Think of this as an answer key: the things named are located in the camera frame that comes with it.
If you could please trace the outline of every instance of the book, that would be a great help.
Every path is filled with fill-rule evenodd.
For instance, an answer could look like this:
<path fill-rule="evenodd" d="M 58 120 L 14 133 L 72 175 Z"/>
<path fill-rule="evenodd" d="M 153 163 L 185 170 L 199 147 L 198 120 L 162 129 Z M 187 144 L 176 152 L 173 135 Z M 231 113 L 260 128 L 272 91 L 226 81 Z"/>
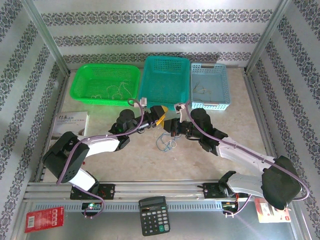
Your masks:
<path fill-rule="evenodd" d="M 290 223 L 291 218 L 288 208 L 279 210 L 271 206 L 264 198 L 254 199 L 255 209 L 259 223 Z"/>
<path fill-rule="evenodd" d="M 58 139 L 66 132 L 77 136 L 86 136 L 89 116 L 87 111 L 60 112 L 54 120 L 51 139 Z"/>

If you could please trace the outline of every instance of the red card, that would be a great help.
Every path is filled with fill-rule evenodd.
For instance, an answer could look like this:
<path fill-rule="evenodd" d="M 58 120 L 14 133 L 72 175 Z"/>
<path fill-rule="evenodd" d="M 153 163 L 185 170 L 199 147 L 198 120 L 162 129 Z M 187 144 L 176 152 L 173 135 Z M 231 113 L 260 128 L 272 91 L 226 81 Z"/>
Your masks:
<path fill-rule="evenodd" d="M 63 206 L 46 210 L 32 211 L 26 214 L 25 233 L 52 229 L 64 225 L 65 209 Z"/>

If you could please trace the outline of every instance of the patterned wall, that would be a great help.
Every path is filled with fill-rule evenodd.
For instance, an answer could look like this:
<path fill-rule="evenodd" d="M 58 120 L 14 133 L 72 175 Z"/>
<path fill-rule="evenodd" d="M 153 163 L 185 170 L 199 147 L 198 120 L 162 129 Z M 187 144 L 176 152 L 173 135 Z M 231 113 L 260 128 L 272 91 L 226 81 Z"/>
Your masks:
<path fill-rule="evenodd" d="M 280 0 L 37 0 L 70 69 L 149 55 L 245 67 Z"/>
<path fill-rule="evenodd" d="M 65 76 L 18 0 L 0 0 L 0 240 L 9 239 Z"/>
<path fill-rule="evenodd" d="M 311 195 L 303 212 L 320 239 L 320 6 L 293 1 L 251 73 L 277 154 L 288 156 Z"/>

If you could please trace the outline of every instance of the purple cable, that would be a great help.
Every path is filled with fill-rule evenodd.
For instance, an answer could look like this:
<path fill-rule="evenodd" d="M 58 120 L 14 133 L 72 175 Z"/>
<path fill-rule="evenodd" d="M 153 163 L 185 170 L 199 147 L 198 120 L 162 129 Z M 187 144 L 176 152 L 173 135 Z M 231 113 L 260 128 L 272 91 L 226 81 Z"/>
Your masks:
<path fill-rule="evenodd" d="M 104 211 L 104 208 L 105 208 L 105 205 L 106 205 L 105 200 L 104 200 L 102 197 L 100 197 L 100 196 L 98 196 L 98 195 L 95 195 L 95 194 L 93 194 L 93 193 L 91 193 L 91 192 L 88 192 L 88 191 L 82 189 L 82 188 L 79 187 L 79 186 L 76 186 L 76 185 L 73 185 L 73 186 L 74 186 L 76 189 L 79 189 L 81 192 L 83 192 L 83 193 L 85 193 L 85 194 L 88 194 L 88 195 L 90 195 L 90 196 L 92 196 L 92 197 L 95 197 L 95 198 L 101 200 L 101 205 L 102 205 L 102 206 L 101 206 L 100 211 L 98 211 L 95 215 L 90 216 L 90 219 L 93 219 L 93 218 L 95 218 L 95 217 L 98 217 L 98 216 Z M 88 217 L 88 216 L 86 215 L 87 209 L 88 209 L 88 208 L 86 208 L 86 209 L 84 210 L 84 213 L 83 213 L 83 215 L 84 215 L 85 218 Z"/>
<path fill-rule="evenodd" d="M 136 103 L 138 104 L 139 108 L 140 108 L 141 119 L 140 119 L 138 125 L 137 125 L 134 129 L 132 129 L 131 131 L 128 131 L 128 132 L 118 133 L 118 134 L 114 134 L 114 135 L 107 135 L 107 136 L 106 136 L 106 135 L 96 135 L 96 136 L 87 137 L 87 138 L 84 138 L 84 139 L 78 141 L 78 142 L 74 145 L 74 147 L 72 148 L 72 150 L 71 150 L 71 152 L 70 152 L 70 154 L 69 154 L 69 156 L 68 156 L 68 158 L 67 158 L 67 160 L 66 160 L 66 163 L 65 163 L 65 165 L 64 165 L 64 168 L 63 168 L 63 170 L 62 170 L 62 172 L 61 172 L 61 174 L 60 174 L 60 176 L 59 176 L 59 178 L 58 178 L 58 181 L 56 182 L 56 186 L 59 185 L 59 184 L 61 184 L 61 181 L 62 181 L 62 179 L 64 178 L 64 176 L 65 176 L 65 174 L 66 174 L 66 172 L 67 172 L 67 169 L 68 169 L 68 166 L 69 166 L 69 164 L 70 164 L 71 158 L 72 158 L 72 156 L 74 155 L 77 147 L 78 147 L 80 144 L 82 144 L 82 143 L 84 143 L 84 142 L 87 142 L 87 141 L 89 141 L 89 140 L 92 140 L 92 139 L 93 139 L 93 140 L 103 140 L 103 139 L 106 139 L 106 138 L 109 138 L 109 137 L 119 137 L 119 136 L 130 135 L 130 134 L 134 133 L 134 132 L 140 127 L 140 125 L 142 124 L 142 122 L 143 122 L 143 120 L 144 120 L 144 110 L 143 110 L 140 102 L 138 102 L 137 100 L 132 99 L 132 98 L 129 98 L 129 99 L 128 99 L 128 102 L 129 102 L 129 101 L 134 101 L 134 102 L 136 102 Z"/>
<path fill-rule="evenodd" d="M 249 202 L 251 197 L 252 197 L 252 195 L 250 194 L 248 196 L 248 198 L 246 199 L 246 201 L 244 202 L 244 204 L 242 205 L 242 207 L 240 207 L 240 209 L 238 209 L 238 211 L 236 211 L 236 212 L 232 212 L 232 211 L 229 211 L 229 210 L 223 210 L 223 211 L 228 213 L 228 214 L 230 214 L 230 215 L 227 215 L 227 216 L 237 215 L 238 213 L 240 213 L 245 208 L 245 206 L 247 206 L 247 204 L 248 204 L 248 202 Z"/>
<path fill-rule="evenodd" d="M 295 180 L 297 180 L 297 181 L 305 188 L 306 194 L 305 194 L 304 196 L 294 198 L 293 201 L 305 200 L 305 199 L 309 196 L 310 190 L 309 190 L 307 184 L 305 184 L 298 176 L 294 175 L 292 172 L 284 169 L 283 167 L 281 167 L 281 166 L 279 166 L 279 165 L 277 165 L 277 164 L 275 164 L 275 163 L 273 163 L 273 162 L 271 162 L 271 161 L 269 161 L 269 160 L 267 160 L 267 159 L 264 159 L 264 158 L 261 157 L 260 155 L 257 155 L 257 154 L 255 154 L 254 152 L 252 152 L 252 151 L 250 151 L 250 150 L 248 150 L 248 149 L 245 149 L 245 148 L 243 148 L 243 147 L 241 147 L 241 146 L 239 146 L 239 145 L 233 144 L 233 143 L 231 143 L 231 142 L 224 141 L 224 140 L 222 140 L 222 139 L 216 138 L 216 137 L 214 137 L 214 136 L 209 135 L 209 134 L 206 133 L 205 131 L 203 131 L 203 130 L 196 124 L 195 120 L 191 117 L 191 114 L 190 114 L 189 109 L 188 109 L 188 105 L 189 105 L 189 104 L 190 104 L 190 101 L 188 101 L 188 102 L 184 105 L 184 106 L 185 106 L 185 110 L 186 110 L 186 114 L 187 114 L 187 116 L 189 117 L 189 119 L 190 119 L 190 121 L 192 122 L 192 124 L 196 127 L 196 129 L 199 130 L 200 133 L 202 133 L 203 135 L 205 135 L 206 137 L 208 137 L 208 138 L 210 138 L 210 139 L 213 139 L 213 140 L 216 140 L 216 141 L 218 141 L 218 142 L 227 144 L 227 145 L 229 145 L 229 146 L 231 146 L 231 147 L 233 147 L 233 148 L 240 149 L 240 150 L 244 151 L 245 153 L 247 153 L 247 154 L 249 154 L 249 155 L 251 155 L 251 156 L 253 156 L 253 157 L 257 158 L 257 159 L 259 159 L 259 160 L 261 160 L 261 161 L 264 161 L 264 162 L 266 162 L 267 164 L 270 164 L 271 166 L 273 166 L 273 167 L 281 170 L 282 172 L 288 174 L 290 177 L 292 177 L 292 178 L 294 178 Z"/>

